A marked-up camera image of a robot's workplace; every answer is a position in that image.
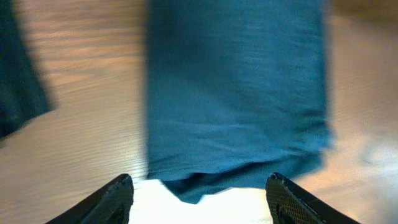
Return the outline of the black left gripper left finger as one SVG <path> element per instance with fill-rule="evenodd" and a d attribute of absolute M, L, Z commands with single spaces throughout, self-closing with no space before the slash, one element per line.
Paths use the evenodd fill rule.
<path fill-rule="evenodd" d="M 128 224 L 134 186 L 121 174 L 46 224 Z"/>

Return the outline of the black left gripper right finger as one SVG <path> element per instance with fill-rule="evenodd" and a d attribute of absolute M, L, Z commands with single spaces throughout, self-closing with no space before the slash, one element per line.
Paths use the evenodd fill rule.
<path fill-rule="evenodd" d="M 266 199 L 273 224 L 359 224 L 277 172 L 267 179 Z"/>

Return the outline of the dark blue shorts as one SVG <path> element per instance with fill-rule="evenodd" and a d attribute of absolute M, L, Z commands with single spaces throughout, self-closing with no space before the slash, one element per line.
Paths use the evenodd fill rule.
<path fill-rule="evenodd" d="M 178 199 L 323 166 L 330 143 L 321 0 L 150 0 L 149 179 Z"/>

